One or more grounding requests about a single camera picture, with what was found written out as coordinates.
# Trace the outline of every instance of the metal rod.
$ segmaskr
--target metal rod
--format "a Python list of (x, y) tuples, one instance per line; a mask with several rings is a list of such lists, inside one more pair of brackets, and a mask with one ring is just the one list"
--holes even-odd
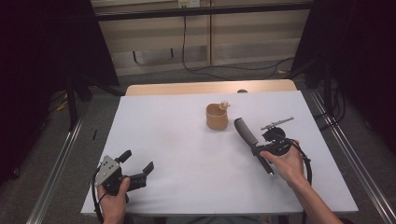
[(59, 154), (58, 160), (55, 162), (55, 165), (52, 168), (52, 171), (49, 175), (46, 185), (41, 191), (41, 194), (37, 202), (35, 203), (35, 207), (33, 208), (28, 220), (26, 221), (26, 224), (40, 224), (43, 222), (44, 216), (46, 215), (48, 207), (50, 205), (52, 196), (55, 193), (56, 186), (61, 178), (61, 174), (66, 165), (67, 158), (69, 157), (73, 145), (75, 144), (76, 139), (78, 137), (78, 133), (82, 125), (82, 120), (87, 113), (88, 106), (84, 104), (81, 110), (82, 111), (80, 117), (78, 118), (77, 123), (74, 126), (74, 129), (71, 132), (69, 132), (69, 134), (67, 135), (66, 140), (64, 142), (64, 146), (62, 147), (62, 150)]
[(283, 3), (283, 4), (265, 4), (255, 6), (230, 6), (230, 7), (189, 7), (189, 8), (172, 8), (150, 11), (136, 12), (118, 12), (118, 13), (97, 13), (93, 16), (73, 16), (56, 18), (54, 21), (120, 21), (120, 20), (136, 20), (149, 18), (165, 18), (165, 17), (183, 17), (183, 16), (202, 16), (213, 14), (232, 14), (232, 13), (248, 13), (248, 12), (265, 12), (265, 11), (287, 11), (287, 10), (304, 10), (310, 9), (313, 2), (300, 3)]
[[(316, 103), (319, 111), (321, 113), (326, 112), (324, 101), (321, 96), (317, 92), (312, 92), (311, 96)], [(328, 124), (334, 123), (333, 117), (325, 116), (325, 119)], [(338, 126), (338, 124), (334, 124), (332, 125), (332, 127), (330, 127), (330, 130), (332, 131), (332, 134), (335, 140), (338, 142), (340, 148), (344, 151), (346, 158), (349, 161), (349, 164), (355, 171), (358, 179), (361, 181), (361, 184), (365, 188), (367, 194), (369, 195), (375, 208), (377, 209), (378, 214), (384, 220), (384, 223), (396, 223), (395, 212), (393, 211), (393, 208), (390, 205), (387, 197), (379, 188), (379, 186), (375, 183), (371, 175), (368, 173), (363, 162), (356, 153), (356, 150), (349, 143), (341, 128)]]

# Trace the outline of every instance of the metal rail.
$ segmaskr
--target metal rail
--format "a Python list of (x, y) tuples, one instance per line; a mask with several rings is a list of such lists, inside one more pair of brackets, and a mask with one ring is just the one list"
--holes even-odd
[[(321, 96), (317, 92), (312, 92), (312, 98), (314, 99), (320, 113), (324, 113), (326, 110), (324, 108), (324, 102)], [(332, 117), (326, 116), (325, 119), (328, 124), (335, 122)], [(396, 223), (396, 216), (393, 208), (390, 206), (382, 190), (374, 182), (373, 178), (364, 167), (361, 159), (356, 154), (355, 149), (352, 147), (352, 145), (350, 145), (350, 143), (348, 142), (347, 137), (344, 135), (341, 128), (338, 126), (338, 124), (334, 124), (332, 125), (332, 127), (330, 127), (330, 129), (332, 130), (332, 134), (334, 135), (340, 148), (344, 151), (346, 158), (348, 159), (350, 165), (352, 166), (363, 187), (368, 193), (370, 199), (372, 200), (379, 215), (384, 220), (384, 223)]]
[(55, 18), (57, 22), (83, 22), (83, 21), (121, 21), (137, 20), (149, 18), (202, 16), (217, 14), (249, 13), (249, 12), (268, 12), (268, 11), (288, 11), (310, 9), (313, 2), (283, 3), (283, 4), (263, 4), (254, 6), (230, 6), (230, 7), (189, 7), (172, 8), (136, 12), (117, 12), (117, 13), (96, 13), (95, 15), (80, 15)]
[(69, 157), (70, 151), (72, 150), (73, 145), (78, 137), (78, 133), (82, 124), (82, 119), (85, 117), (87, 110), (88, 106), (84, 104), (82, 106), (81, 116), (75, 128), (67, 135), (61, 153), (59, 154), (58, 160), (55, 162), (55, 165), (52, 168), (46, 185), (41, 191), (41, 194), (38, 197), (37, 202), (35, 203), (35, 207), (33, 208), (28, 220), (26, 221), (26, 224), (39, 224), (43, 221), (47, 209), (50, 205), (52, 196), (55, 193), (55, 189), (61, 177), (61, 173), (67, 162), (67, 158)]

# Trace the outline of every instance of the cup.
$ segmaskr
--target cup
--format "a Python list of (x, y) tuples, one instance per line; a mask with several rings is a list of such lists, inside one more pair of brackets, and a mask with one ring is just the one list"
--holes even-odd
[(227, 109), (221, 109), (220, 104), (210, 104), (206, 107), (206, 124), (215, 130), (224, 130), (228, 125)]

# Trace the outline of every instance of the human hand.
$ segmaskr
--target human hand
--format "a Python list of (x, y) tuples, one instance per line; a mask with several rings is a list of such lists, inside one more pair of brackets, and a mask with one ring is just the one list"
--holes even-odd
[(291, 146), (288, 153), (279, 157), (268, 151), (262, 151), (260, 155), (275, 165), (280, 176), (286, 180), (291, 188), (301, 181), (306, 181), (303, 156), (296, 147)]
[(106, 194), (106, 189), (101, 185), (98, 188), (98, 197), (102, 198), (99, 202), (102, 207), (104, 224), (122, 224), (125, 217), (125, 195), (128, 191), (131, 178), (126, 177), (122, 180), (117, 196)]

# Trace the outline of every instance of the white table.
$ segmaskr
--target white table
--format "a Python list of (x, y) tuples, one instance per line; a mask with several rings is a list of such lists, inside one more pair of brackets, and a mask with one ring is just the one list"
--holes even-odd
[[(155, 166), (148, 185), (128, 193), (128, 213), (169, 217), (302, 212), (286, 182), (265, 173), (233, 126), (234, 119), (243, 118), (264, 144), (260, 127), (290, 116), (294, 120), (279, 127), (287, 137), (298, 139), (312, 160), (314, 189), (334, 212), (358, 210), (299, 91), (180, 94), (172, 93), (177, 89), (173, 87), (165, 95), (120, 100), (102, 158), (114, 159), (131, 149), (132, 158), (121, 165), (124, 175), (141, 173), (150, 161)], [(205, 124), (205, 107), (223, 100), (231, 104), (229, 125), (224, 131), (211, 130)], [(90, 192), (81, 213), (94, 215)]]

